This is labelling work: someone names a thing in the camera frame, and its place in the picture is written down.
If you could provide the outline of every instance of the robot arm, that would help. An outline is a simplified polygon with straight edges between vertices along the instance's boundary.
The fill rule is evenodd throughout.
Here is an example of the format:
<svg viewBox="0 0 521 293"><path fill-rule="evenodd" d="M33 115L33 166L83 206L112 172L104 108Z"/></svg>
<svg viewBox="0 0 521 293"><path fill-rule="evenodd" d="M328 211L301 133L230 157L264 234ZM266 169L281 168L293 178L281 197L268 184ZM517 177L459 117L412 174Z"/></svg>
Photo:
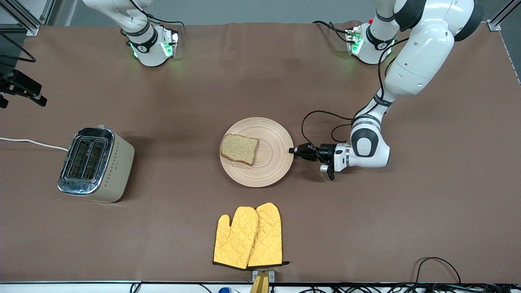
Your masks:
<svg viewBox="0 0 521 293"><path fill-rule="evenodd" d="M394 2L396 0L373 0L376 14L372 21L354 27L348 33L348 52L367 64L378 64L380 55L387 49L396 37L398 24L394 21Z"/></svg>
<svg viewBox="0 0 521 293"><path fill-rule="evenodd" d="M158 66L173 57L178 33L151 23L138 7L149 7L152 0L83 0L92 9L115 21L130 40L134 56L145 66Z"/></svg>
<svg viewBox="0 0 521 293"><path fill-rule="evenodd" d="M474 32L482 10L474 0L396 0L394 18L410 38L392 64L387 77L369 103L354 116L351 143L322 144L311 157L311 146L290 150L307 160L325 163L320 170L332 180L346 167L384 167L390 148L381 134L385 113L399 96L417 95L436 75L455 41Z"/></svg>

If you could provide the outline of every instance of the toaster slot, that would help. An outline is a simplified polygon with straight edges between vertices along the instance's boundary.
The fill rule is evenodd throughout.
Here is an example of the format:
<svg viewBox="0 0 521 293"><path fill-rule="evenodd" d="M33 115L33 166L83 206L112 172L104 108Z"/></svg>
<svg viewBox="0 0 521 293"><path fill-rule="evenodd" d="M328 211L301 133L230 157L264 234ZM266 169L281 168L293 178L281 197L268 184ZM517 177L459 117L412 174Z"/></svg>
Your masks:
<svg viewBox="0 0 521 293"><path fill-rule="evenodd" d="M77 151L74 155L74 159L72 160L72 164L70 165L69 172L67 177L70 179L78 179L80 178L82 167L84 166L84 161L87 159L87 152L91 145L91 141L89 140L80 140L78 143Z"/></svg>
<svg viewBox="0 0 521 293"><path fill-rule="evenodd" d="M91 153L87 159L85 171L83 172L82 179L94 180L96 176L98 166L100 165L100 159L102 157L103 147L105 143L103 141L96 141L92 146Z"/></svg>

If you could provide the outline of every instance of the brown mat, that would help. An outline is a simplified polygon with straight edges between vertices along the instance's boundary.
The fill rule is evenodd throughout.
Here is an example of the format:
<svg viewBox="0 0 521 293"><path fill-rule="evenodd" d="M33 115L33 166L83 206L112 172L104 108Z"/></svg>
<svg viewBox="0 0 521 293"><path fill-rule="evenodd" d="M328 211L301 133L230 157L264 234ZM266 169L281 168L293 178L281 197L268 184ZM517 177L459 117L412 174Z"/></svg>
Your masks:
<svg viewBox="0 0 521 293"><path fill-rule="evenodd" d="M291 261L279 281L411 281L435 255L463 282L519 282L521 88L498 33L481 25L419 96L395 103L386 168L328 182L298 160L277 185L250 189L219 161L231 125L267 117L303 143L303 116L353 115L378 88L376 67L316 25L234 23L186 27L179 59L146 68L118 30L43 27L26 40L38 61L19 69L49 102L10 97L2 136L67 147L104 124L136 157L124 198L99 204L58 191L65 152L1 142L2 280L249 279L212 265L217 220L273 202ZM307 133L330 142L339 123L317 114ZM422 281L454 281L442 265L423 268Z"/></svg>

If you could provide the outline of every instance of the black cable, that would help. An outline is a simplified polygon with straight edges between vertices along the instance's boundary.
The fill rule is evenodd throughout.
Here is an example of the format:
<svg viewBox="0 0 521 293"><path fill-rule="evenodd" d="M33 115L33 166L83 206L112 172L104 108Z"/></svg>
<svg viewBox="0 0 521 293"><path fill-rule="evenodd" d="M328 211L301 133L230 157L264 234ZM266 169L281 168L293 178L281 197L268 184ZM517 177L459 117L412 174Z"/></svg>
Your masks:
<svg viewBox="0 0 521 293"><path fill-rule="evenodd" d="M472 288L472 289L483 289L484 291L480 291L480 292L489 292L489 288L487 288L486 286L484 286L483 284L462 284L462 286L465 286L467 288Z"/></svg>
<svg viewBox="0 0 521 293"><path fill-rule="evenodd" d="M203 284L199 284L199 286L201 286L201 287L205 288L205 289L206 289L206 291L208 291L208 292L212 293L212 291L210 291L210 289L208 289L208 287L204 286Z"/></svg>
<svg viewBox="0 0 521 293"><path fill-rule="evenodd" d="M337 125L333 128L333 130L331 131L331 139L334 140L335 142L338 142L338 143L344 143L344 142L347 142L348 140L338 140L336 138L334 138L334 131L339 129L340 127L345 127L345 126L351 126L353 125L352 123L347 123L347 124L340 124L340 125Z"/></svg>
<svg viewBox="0 0 521 293"><path fill-rule="evenodd" d="M329 22L329 25L332 27L333 31L337 34L338 38L340 38L342 41L348 43L348 44L355 44L354 41L348 41L346 39L344 39L339 33L338 33L338 30L334 27L334 24L333 22Z"/></svg>
<svg viewBox="0 0 521 293"><path fill-rule="evenodd" d="M448 261L446 261L446 260L444 260L442 258L439 258L439 257L429 257L429 258L425 258L424 260L422 260L420 262L420 265L418 266L418 271L416 272L416 281L414 282L414 287L413 287L413 293L416 293L416 288L418 287L418 281L419 281L419 278L420 278L421 266L423 265L423 263L425 263L428 260L440 260L440 261L448 264L452 268L452 270L456 273L458 284L461 284L460 274L457 272L456 268L450 262L448 262Z"/></svg>
<svg viewBox="0 0 521 293"><path fill-rule="evenodd" d="M474 293L483 293L483 291L479 291L479 290L472 290L470 288L466 288L464 286L460 286L460 285L453 285L453 284L445 284L445 286L447 287L453 287L457 290L461 290L461 291L466 291L466 292L474 292Z"/></svg>
<svg viewBox="0 0 521 293"><path fill-rule="evenodd" d="M139 288L141 288L141 283L133 283L132 286L130 286L130 293L137 293Z"/></svg>
<svg viewBox="0 0 521 293"><path fill-rule="evenodd" d="M120 28L119 29L119 33L123 36L127 36L127 33L125 33L125 31L123 30L123 28ZM127 40L127 42L125 43L125 45L129 46L130 47L130 40Z"/></svg>
<svg viewBox="0 0 521 293"><path fill-rule="evenodd" d="M496 285L496 284L487 284L487 285L490 285L492 287L494 287L498 293L504 293L504 291L502 290L502 287Z"/></svg>
<svg viewBox="0 0 521 293"><path fill-rule="evenodd" d="M329 115L332 115L332 116L335 116L337 118L340 118L340 119L344 119L344 120L353 120L352 118L347 118L347 117L343 117L343 116L340 116L338 114L335 114L335 113L332 113L332 112L329 112L329 111L324 111L324 110L314 110L314 111L311 111L309 113L307 113L306 116L304 116L304 119L302 119L302 123L300 124L300 132L302 133L302 136L304 137L304 139L313 147L313 149L315 150L315 152L317 153L318 157L323 161L323 162L327 162L327 160L324 160L324 158L320 155L320 153L318 152L318 149L317 147L311 142L311 140L309 140L309 138L307 138L306 134L304 134L304 122L306 121L306 119L313 113L325 113L325 114L329 114Z"/></svg>
<svg viewBox="0 0 521 293"><path fill-rule="evenodd" d="M449 292L449 291L452 291L452 289L450 287L447 286L448 284L436 284L434 283L432 285L432 288L429 288L430 292L431 293L434 293L435 291L438 291L438 292Z"/></svg>
<svg viewBox="0 0 521 293"><path fill-rule="evenodd" d="M430 289L430 292L427 292L428 289L425 289L424 293L435 293L434 290L436 288L436 283L432 283L432 288Z"/></svg>
<svg viewBox="0 0 521 293"><path fill-rule="evenodd" d="M345 293L345 290L341 287L331 287L331 290L333 290L332 293Z"/></svg>
<svg viewBox="0 0 521 293"><path fill-rule="evenodd" d="M380 58L378 59L378 80L380 81L380 88L382 89L382 94L381 94L381 99L383 99L383 83L382 83L382 73L380 72L380 64L382 63L382 58L383 58L383 55L387 52L387 50L389 50L390 48L400 44L400 43L403 43L405 41L407 41L409 38L405 38L401 41L397 41L396 43L390 45L389 47L387 47L387 49L383 50L382 54L380 55Z"/></svg>
<svg viewBox="0 0 521 293"><path fill-rule="evenodd" d="M321 20L316 20L316 21L313 21L312 23L317 23L317 24L320 24L320 25L324 25L328 29L333 30L337 34L337 36L342 41L344 41L346 43L349 43L349 44L354 44L355 43L354 41L348 41L348 40L344 39L339 33L344 33L345 34L345 30L339 30L339 29L335 28L333 22L331 22L331 21L329 23L325 23L325 22L323 22Z"/></svg>
<svg viewBox="0 0 521 293"><path fill-rule="evenodd" d="M354 288L356 290L359 290L359 291L362 291L363 293L373 293L371 291L371 289L373 289L374 291L376 291L377 293L382 293L380 290L378 290L378 288L376 288L375 286L371 286L371 285L368 285L368 284L358 284L358 283L354 283L354 284L351 284L350 285L352 288Z"/></svg>
<svg viewBox="0 0 521 293"><path fill-rule="evenodd" d="M387 76L387 69L389 69L389 67L391 67L391 64L396 60L396 57L393 58L393 59L389 62L389 64L387 64L386 69L383 71L383 73L385 74L385 76Z"/></svg>
<svg viewBox="0 0 521 293"><path fill-rule="evenodd" d="M22 57L16 57L16 56L11 56L11 55L5 55L5 54L0 54L0 57L2 58L8 58L8 59L14 59L14 60L20 60L20 61L25 61L25 62L36 62L36 58L34 58L33 55L31 55L31 53L29 53L29 51L25 50L22 46L20 46L19 44L17 44L15 41L13 41L10 37L6 36L6 34L0 32L0 35L2 35L7 41L11 42L11 44L15 45L17 48L19 48L20 50L22 50L24 53L27 54L27 56L30 57L30 59L27 59L27 58L22 58Z"/></svg>
<svg viewBox="0 0 521 293"><path fill-rule="evenodd" d="M345 33L345 31L339 30L339 29L335 29L335 28L329 26L329 24L327 24L327 23L325 23L324 21L321 21L321 20L315 20L312 23L317 23L317 24L320 24L320 25L324 25L324 26L328 27L328 29L330 29L330 30L336 30L337 32Z"/></svg>
<svg viewBox="0 0 521 293"><path fill-rule="evenodd" d="M142 14L144 14L145 16L147 16L148 18L150 19L155 19L157 21L162 21L162 22L165 22L165 23L179 23L181 24L182 26L184 26L184 23L182 21L166 21L166 20L162 20L162 19L159 19L157 17L154 17L152 14L150 13L146 13L143 9L141 9L141 7L139 7L135 2L134 0L129 0L132 5L134 5L134 7L139 10L139 12L141 12Z"/></svg>
<svg viewBox="0 0 521 293"><path fill-rule="evenodd" d="M387 293L397 293L397 292L400 292L401 287L404 286L404 285L407 285L407 284L410 284L410 283L398 283L398 284L394 285L393 287L391 287L391 289L389 289L389 291L387 291Z"/></svg>
<svg viewBox="0 0 521 293"><path fill-rule="evenodd" d="M315 288L315 287L312 287L311 289L307 289L307 290L304 290L304 291L300 291L299 293L307 293L307 292L313 292L313 293L326 293L324 290L322 289L318 289L318 288Z"/></svg>

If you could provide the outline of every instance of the oven mitt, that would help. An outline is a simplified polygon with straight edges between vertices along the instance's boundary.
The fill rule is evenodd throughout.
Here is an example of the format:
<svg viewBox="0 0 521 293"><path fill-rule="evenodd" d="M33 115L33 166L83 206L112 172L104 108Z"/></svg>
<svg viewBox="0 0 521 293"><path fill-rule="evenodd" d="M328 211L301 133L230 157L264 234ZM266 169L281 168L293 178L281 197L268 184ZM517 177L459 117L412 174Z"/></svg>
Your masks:
<svg viewBox="0 0 521 293"><path fill-rule="evenodd" d="M250 206L238 207L231 225L230 217L222 215L217 223L214 264L246 269L253 249L257 225L257 212Z"/></svg>
<svg viewBox="0 0 521 293"><path fill-rule="evenodd" d="M253 251L248 261L248 270L281 266L282 261L282 223L279 209L268 202L257 207L258 227Z"/></svg>

